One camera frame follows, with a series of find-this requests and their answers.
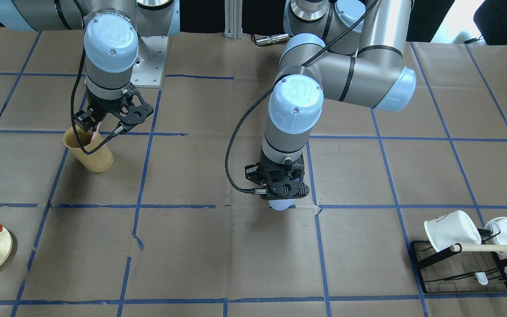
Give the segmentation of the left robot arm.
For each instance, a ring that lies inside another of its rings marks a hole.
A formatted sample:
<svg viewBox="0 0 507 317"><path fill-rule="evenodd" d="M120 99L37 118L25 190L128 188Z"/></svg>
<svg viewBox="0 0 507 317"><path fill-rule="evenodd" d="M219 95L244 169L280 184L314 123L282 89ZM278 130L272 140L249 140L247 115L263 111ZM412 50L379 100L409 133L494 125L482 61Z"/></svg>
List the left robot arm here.
<svg viewBox="0 0 507 317"><path fill-rule="evenodd" d="M308 195L303 150L325 99L400 111L416 88L403 64L412 0L288 0L290 35L268 98L259 162L245 167L257 188L238 191L276 203Z"/></svg>

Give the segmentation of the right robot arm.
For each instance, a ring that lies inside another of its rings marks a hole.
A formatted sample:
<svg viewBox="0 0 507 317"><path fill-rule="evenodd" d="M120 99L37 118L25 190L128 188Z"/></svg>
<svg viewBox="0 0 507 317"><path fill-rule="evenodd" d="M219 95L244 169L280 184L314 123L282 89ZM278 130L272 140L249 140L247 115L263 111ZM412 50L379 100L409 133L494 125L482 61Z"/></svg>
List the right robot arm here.
<svg viewBox="0 0 507 317"><path fill-rule="evenodd" d="M138 88L159 88L168 38L180 30L178 0L0 0L0 22L22 31L83 30L87 110L73 118L84 131L107 114L115 134L153 114Z"/></svg>

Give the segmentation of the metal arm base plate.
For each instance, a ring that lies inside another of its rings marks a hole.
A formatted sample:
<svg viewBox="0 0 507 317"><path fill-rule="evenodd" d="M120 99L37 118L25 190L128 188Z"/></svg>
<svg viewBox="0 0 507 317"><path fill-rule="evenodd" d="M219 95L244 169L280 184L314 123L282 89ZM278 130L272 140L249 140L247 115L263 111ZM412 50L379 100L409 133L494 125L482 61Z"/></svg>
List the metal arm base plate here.
<svg viewBox="0 0 507 317"><path fill-rule="evenodd" d="M169 37L139 38L139 54L133 65L131 83L137 88L160 88Z"/></svg>

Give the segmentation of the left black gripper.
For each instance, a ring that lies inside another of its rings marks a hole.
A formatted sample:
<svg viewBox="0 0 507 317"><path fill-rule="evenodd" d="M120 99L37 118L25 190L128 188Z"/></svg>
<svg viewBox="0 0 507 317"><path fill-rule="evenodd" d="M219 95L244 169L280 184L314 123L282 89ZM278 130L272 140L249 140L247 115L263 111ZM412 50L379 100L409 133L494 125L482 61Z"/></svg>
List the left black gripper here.
<svg viewBox="0 0 507 317"><path fill-rule="evenodd" d="M260 195L264 200L306 197L309 194L309 187L303 181L304 175L303 155L295 161L286 156L284 164L278 164L262 153L258 163L245 166L246 179L262 186L252 189L251 192L254 195Z"/></svg>

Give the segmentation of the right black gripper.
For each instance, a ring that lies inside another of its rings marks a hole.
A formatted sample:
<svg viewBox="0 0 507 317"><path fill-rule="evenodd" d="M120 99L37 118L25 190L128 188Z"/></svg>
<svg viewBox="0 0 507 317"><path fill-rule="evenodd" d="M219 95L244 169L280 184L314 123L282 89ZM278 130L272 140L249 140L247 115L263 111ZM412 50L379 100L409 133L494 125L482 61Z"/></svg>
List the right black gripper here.
<svg viewBox="0 0 507 317"><path fill-rule="evenodd" d="M146 103L140 92L132 84L121 90L121 97L118 99L103 99L95 96L86 89L88 108L86 111L79 111L74 114L74 120L81 125L85 132L104 120L107 114L112 114L119 119L114 130L115 133L126 133L138 124L142 124L147 117L153 114L154 109Z"/></svg>

